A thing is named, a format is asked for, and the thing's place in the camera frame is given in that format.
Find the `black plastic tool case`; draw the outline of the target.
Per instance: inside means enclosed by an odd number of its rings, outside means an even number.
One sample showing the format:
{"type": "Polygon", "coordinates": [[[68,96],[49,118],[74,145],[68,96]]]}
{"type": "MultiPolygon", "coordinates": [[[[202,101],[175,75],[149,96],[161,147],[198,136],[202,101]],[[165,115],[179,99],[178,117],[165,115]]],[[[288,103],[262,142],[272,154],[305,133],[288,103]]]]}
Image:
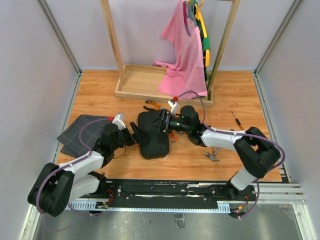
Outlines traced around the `black plastic tool case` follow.
{"type": "Polygon", "coordinates": [[[147,144],[139,144],[140,154],[144,159],[166,157],[170,152],[169,136],[159,132],[161,110],[144,111],[138,115],[138,128],[142,133],[150,134],[147,144]]]}

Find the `orange black pliers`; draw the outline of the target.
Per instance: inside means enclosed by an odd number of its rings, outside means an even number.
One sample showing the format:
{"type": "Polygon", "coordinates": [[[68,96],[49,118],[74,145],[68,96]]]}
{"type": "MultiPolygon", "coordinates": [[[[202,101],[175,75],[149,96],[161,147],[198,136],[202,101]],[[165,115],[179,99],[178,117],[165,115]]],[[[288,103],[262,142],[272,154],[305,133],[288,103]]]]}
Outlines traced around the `orange black pliers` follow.
{"type": "Polygon", "coordinates": [[[146,100],[143,108],[147,111],[159,111],[162,107],[154,101],[146,100]]]}

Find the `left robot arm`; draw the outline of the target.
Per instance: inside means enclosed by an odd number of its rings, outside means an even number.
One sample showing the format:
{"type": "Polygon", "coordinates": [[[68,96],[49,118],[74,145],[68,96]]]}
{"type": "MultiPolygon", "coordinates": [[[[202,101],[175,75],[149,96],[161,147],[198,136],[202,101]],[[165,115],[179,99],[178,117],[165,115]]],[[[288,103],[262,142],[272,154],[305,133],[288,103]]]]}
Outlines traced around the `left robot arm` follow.
{"type": "Polygon", "coordinates": [[[61,134],[64,145],[78,149],[78,157],[63,164],[47,163],[41,170],[27,202],[40,214],[60,215],[73,200],[86,194],[101,198],[107,193],[106,178],[97,173],[115,158],[115,151],[135,144],[143,145],[151,135],[131,123],[134,133],[124,124],[123,114],[93,118],[83,126],[73,123],[61,134]]]}

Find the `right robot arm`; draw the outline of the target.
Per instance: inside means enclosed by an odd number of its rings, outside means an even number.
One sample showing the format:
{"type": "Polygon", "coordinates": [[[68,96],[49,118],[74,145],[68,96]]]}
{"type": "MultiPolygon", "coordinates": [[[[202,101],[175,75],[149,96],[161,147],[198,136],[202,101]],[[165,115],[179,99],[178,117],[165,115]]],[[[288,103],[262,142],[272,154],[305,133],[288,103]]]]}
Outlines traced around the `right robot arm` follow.
{"type": "Polygon", "coordinates": [[[240,199],[245,188],[262,179],[283,156],[281,148],[256,127],[248,130],[221,130],[200,121],[198,112],[191,105],[180,108],[178,98],[168,101],[171,109],[165,114],[162,132],[177,131],[187,134],[196,146],[221,148],[238,154],[243,167],[227,182],[225,191],[232,200],[240,199]]]}

